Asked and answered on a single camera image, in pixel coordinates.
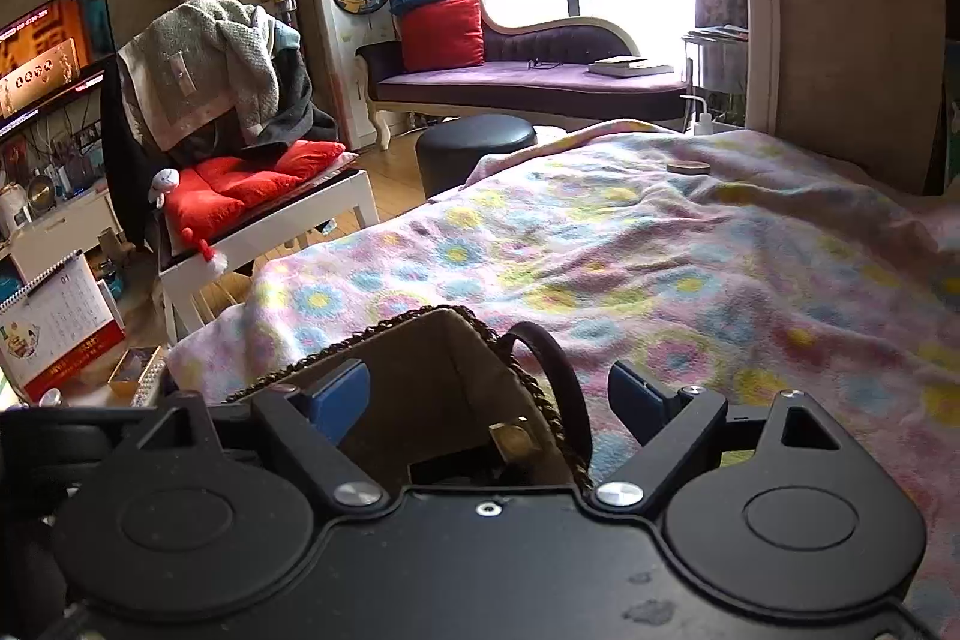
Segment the gold lipstick tube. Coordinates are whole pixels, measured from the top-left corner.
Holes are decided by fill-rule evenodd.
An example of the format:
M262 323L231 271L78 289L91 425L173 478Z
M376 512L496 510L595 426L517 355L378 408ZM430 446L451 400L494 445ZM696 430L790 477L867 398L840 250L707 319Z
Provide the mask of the gold lipstick tube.
M490 424L488 433L496 452L505 463L526 463L542 452L539 439L526 416Z

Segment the black powder compact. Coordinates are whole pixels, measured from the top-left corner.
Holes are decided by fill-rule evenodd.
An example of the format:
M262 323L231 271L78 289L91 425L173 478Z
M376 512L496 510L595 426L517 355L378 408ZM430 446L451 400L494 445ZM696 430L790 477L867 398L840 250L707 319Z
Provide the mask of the black powder compact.
M493 445L422 459L409 466L412 486L523 487L534 484L527 463L508 463Z

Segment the white remote control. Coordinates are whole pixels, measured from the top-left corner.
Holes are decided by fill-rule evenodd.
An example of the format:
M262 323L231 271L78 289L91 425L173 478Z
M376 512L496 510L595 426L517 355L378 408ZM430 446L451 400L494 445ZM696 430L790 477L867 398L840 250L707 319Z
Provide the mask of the white remote control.
M158 403L161 388L163 388L164 372L166 372L166 357L163 354L156 354L149 359L130 401L132 408L151 408Z

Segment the desk calendar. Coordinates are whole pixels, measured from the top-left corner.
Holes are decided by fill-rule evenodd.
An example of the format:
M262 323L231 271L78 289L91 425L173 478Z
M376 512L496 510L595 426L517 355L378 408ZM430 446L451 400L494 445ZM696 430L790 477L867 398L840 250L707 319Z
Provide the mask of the desk calendar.
M125 339L82 250L26 284L2 304L2 370L16 393L39 403Z

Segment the floral fleece blanket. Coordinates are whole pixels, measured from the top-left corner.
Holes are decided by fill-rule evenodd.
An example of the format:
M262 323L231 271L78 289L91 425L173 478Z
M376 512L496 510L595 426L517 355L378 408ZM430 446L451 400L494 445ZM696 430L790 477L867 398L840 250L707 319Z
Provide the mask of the floral fleece blanket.
M701 161L704 175L672 174ZM908 604L958 632L958 200L912 197L755 131L588 131L493 159L395 220L267 263L169 369L221 399L378 321L460 304L565 349L596 432L592 470L631 453L605 399L626 360L761 406L802 390L918 503L928 548Z

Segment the white chair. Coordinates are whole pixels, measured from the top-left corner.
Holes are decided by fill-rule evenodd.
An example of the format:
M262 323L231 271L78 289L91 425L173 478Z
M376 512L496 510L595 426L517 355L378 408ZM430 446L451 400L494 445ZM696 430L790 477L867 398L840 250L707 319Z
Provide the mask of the white chair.
M322 175L304 185L294 197L264 206L249 221L213 242L215 260L208 263L199 250L187 248L167 230L158 216L158 280L167 341L200 330L203 320L194 296L226 271L235 271L281 244L309 245L313 229L352 211L359 227L379 223L370 177L358 167L345 167L334 175Z

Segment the white tv cabinet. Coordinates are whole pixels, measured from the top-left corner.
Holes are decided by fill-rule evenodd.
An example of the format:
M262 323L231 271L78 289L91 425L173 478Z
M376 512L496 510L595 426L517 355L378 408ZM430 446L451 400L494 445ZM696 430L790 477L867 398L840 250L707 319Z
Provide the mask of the white tv cabinet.
M68 253L98 247L99 236L107 229L122 234L107 182L99 179L82 195L16 230L2 248L2 259L10 260L20 280L29 283Z

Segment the red seat cushion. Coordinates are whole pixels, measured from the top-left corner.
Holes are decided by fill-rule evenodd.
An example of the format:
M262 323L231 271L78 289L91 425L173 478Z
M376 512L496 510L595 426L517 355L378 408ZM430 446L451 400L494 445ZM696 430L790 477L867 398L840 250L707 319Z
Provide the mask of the red seat cushion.
M179 172L164 198L167 229L182 247L226 236L268 208L335 177L356 159L342 143L294 142L277 159L208 159Z

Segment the small brown flat object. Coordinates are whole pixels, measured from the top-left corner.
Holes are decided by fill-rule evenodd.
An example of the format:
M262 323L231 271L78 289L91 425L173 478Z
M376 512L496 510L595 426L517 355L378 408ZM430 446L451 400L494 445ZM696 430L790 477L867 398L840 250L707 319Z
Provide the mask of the small brown flat object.
M665 164L665 169L672 174L682 175L704 175L711 172L711 166L701 161L670 161Z

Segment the white charger plug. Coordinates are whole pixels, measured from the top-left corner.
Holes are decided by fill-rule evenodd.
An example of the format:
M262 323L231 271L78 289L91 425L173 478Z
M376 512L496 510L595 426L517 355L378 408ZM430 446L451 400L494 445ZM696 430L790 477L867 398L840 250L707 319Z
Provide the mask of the white charger plug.
M715 133L715 115L711 112L708 101L696 94L684 94L682 99L690 107L686 120L688 135L704 136Z

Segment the book on chaise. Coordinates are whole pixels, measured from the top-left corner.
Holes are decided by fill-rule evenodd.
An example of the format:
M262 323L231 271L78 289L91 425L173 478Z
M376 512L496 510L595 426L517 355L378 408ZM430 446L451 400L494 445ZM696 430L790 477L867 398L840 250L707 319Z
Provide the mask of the book on chaise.
M659 76L672 74L674 67L669 64L658 64L646 57L635 55L617 55L617 57L601 58L587 65L587 71L599 76L628 80L628 78L643 78L643 76Z

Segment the purple chaise lounge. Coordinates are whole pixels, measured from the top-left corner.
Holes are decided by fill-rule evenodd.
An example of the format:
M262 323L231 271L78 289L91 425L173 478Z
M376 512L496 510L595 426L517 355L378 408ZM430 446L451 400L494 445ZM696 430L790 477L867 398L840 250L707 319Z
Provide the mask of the purple chaise lounge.
M681 74L669 70L615 78L590 71L601 58L638 52L630 34L610 21L568 16L505 26L482 11L480 26L483 62L468 67L407 70L397 39L355 50L364 71L364 104L381 148L392 142L389 112L514 113L531 122L555 117L565 128L617 119L680 127L686 92Z

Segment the grey blanket on chair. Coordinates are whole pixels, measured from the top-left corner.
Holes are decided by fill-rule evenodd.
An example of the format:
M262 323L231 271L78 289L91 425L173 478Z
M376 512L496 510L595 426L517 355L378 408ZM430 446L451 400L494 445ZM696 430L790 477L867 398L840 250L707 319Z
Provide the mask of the grey blanket on chair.
M274 60L301 35L259 5L189 0L119 50L140 120L163 151L236 113L242 138L259 138L280 108Z

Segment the red pillow on chaise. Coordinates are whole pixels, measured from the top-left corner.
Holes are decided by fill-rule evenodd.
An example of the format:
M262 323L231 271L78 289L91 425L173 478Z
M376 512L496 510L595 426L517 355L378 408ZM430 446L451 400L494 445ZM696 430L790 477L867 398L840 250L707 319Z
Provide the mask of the red pillow on chaise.
M480 0L443 0L398 20L407 71L448 70L485 62Z

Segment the television screen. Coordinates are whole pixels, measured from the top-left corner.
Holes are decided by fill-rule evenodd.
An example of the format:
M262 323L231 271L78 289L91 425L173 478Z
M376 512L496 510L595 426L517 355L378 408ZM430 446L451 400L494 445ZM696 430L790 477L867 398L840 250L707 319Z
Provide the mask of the television screen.
M2 28L2 135L96 85L116 53L107 0L49 0Z

